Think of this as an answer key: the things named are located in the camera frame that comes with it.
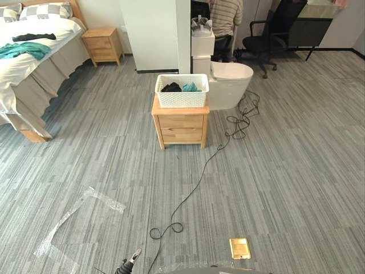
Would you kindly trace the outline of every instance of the white laundry basket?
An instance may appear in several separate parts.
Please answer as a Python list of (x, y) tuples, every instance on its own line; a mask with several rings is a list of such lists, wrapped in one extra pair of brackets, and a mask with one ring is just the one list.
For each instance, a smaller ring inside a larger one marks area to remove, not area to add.
[[(184, 84), (194, 83), (201, 92), (161, 92), (172, 82), (181, 89)], [(204, 107), (206, 95), (209, 91), (208, 77), (205, 74), (161, 74), (157, 77), (155, 93), (159, 97), (160, 107)]]

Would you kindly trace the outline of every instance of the black cable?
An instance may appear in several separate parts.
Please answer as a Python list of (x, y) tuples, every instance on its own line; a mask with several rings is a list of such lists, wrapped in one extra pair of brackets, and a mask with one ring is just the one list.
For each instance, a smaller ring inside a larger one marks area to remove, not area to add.
[(257, 1), (257, 7), (256, 7), (256, 12), (255, 12), (255, 17), (254, 17), (254, 21), (256, 20), (256, 15), (257, 15), (257, 11), (258, 11), (258, 6), (260, 5), (260, 0)]
[(103, 271), (101, 271), (99, 268), (97, 268), (97, 267), (94, 267), (96, 270), (98, 270), (98, 271), (100, 271), (101, 273), (104, 273), (105, 274), (105, 272), (103, 272)]
[[(253, 104), (253, 108), (251, 108), (250, 110), (247, 109), (247, 107), (245, 107), (243, 110), (241, 109), (241, 105), (242, 102), (246, 99), (246, 93), (249, 92), (251, 94), (254, 94), (257, 99), (253, 99), (252, 100), (252, 104)], [(175, 208), (175, 210), (173, 211), (173, 213), (171, 214), (171, 218), (170, 218), (170, 225), (167, 226), (164, 230), (163, 233), (161, 233), (161, 231), (157, 228), (157, 227), (153, 227), (150, 231), (149, 231), (149, 236), (153, 239), (153, 240), (160, 240), (160, 245), (159, 245), (159, 249), (157, 250), (157, 254), (151, 264), (151, 266), (149, 267), (149, 270), (147, 272), (147, 274), (150, 273), (153, 265), (155, 264), (160, 251), (161, 251), (161, 244), (162, 244), (162, 238), (164, 237), (166, 231), (171, 228), (173, 232), (175, 233), (181, 233), (184, 230), (183, 224), (180, 223), (179, 221), (177, 222), (172, 222), (173, 216), (175, 215), (176, 211), (182, 206), (182, 204), (184, 204), (189, 198), (190, 196), (195, 192), (195, 190), (199, 187), (201, 180), (203, 179), (203, 175), (205, 172), (205, 168), (206, 165), (209, 163), (210, 160), (212, 160), (218, 152), (220, 152), (221, 150), (223, 150), (230, 142), (230, 139), (232, 137), (232, 139), (234, 140), (242, 140), (244, 137), (246, 137), (246, 134), (244, 133), (244, 129), (248, 128), (248, 126), (250, 125), (250, 117), (258, 115), (259, 111), (258, 111), (258, 103), (260, 101), (260, 96), (252, 91), (248, 91), (246, 90), (246, 93), (244, 94), (244, 96), (241, 98), (241, 100), (238, 102), (238, 111), (241, 114), (240, 118), (237, 118), (235, 116), (227, 116), (226, 119), (228, 122), (230, 123), (234, 123), (235, 124), (235, 128), (234, 131), (230, 134), (228, 132), (224, 132), (224, 135), (228, 138), (227, 142), (223, 145), (219, 145), (217, 147), (217, 150), (215, 151), (215, 153), (205, 162), (204, 167), (203, 167), (203, 171), (201, 173), (201, 176), (199, 178), (198, 183), (196, 184), (195, 188), (189, 193), (189, 195)]]

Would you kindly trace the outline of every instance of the white wall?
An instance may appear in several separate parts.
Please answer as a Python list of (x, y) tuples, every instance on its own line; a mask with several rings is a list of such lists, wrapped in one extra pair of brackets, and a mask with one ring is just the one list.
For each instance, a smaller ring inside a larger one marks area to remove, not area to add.
[(4, 6), (4, 5), (7, 5), (7, 4), (11, 4), (11, 3), (19, 3), (21, 1), (17, 1), (17, 0), (0, 0), (0, 6)]
[(365, 1), (352, 0), (333, 19), (319, 47), (350, 49), (365, 27)]
[(120, 0), (137, 70), (178, 69), (173, 0)]
[(179, 73), (190, 73), (190, 1), (176, 0), (177, 52)]
[(352, 48), (365, 55), (365, 30), (360, 34)]
[(117, 27), (124, 53), (132, 53), (128, 34), (122, 31), (123, 14), (119, 0), (78, 0), (88, 28)]

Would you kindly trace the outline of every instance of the striped shirt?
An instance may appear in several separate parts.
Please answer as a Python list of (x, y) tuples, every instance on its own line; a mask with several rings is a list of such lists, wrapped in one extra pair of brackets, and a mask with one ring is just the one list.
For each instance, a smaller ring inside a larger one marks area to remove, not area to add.
[(216, 37), (233, 35), (233, 25), (242, 21), (243, 0), (208, 0)]

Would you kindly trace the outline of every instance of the white box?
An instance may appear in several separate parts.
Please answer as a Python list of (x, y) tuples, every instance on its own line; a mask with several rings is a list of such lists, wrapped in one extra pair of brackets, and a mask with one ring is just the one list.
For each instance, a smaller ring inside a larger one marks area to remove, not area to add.
[(210, 56), (193, 56), (193, 73), (210, 74)]
[(192, 36), (192, 56), (211, 56), (214, 53), (214, 41), (216, 37), (212, 32), (209, 37)]

